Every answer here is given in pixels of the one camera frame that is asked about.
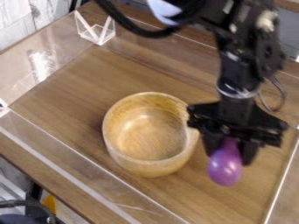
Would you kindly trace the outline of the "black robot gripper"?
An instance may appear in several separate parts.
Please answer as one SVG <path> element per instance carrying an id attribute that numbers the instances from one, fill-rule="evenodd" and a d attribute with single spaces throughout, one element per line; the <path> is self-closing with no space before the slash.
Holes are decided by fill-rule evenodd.
<path id="1" fill-rule="evenodd" d="M 252 164 L 260 144 L 279 147 L 288 124 L 269 115 L 252 98 L 221 96 L 219 101 L 187 106 L 188 126 L 201 133 L 205 154 L 217 150 L 224 137 L 240 140 L 239 152 L 244 166 Z"/>

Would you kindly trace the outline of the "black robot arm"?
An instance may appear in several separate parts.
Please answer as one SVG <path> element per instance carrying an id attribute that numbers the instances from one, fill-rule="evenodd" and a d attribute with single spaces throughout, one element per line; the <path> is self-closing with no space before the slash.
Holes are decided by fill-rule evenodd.
<path id="1" fill-rule="evenodd" d="M 212 155 L 227 137 L 237 141 L 241 163 L 251 165 L 259 149 L 280 146 L 287 123 L 255 101 L 264 80 L 273 80 L 284 53 L 273 0 L 147 0 L 156 18 L 179 27 L 204 26 L 215 35 L 220 58 L 219 100 L 187 107 L 188 125 L 203 136 Z"/>

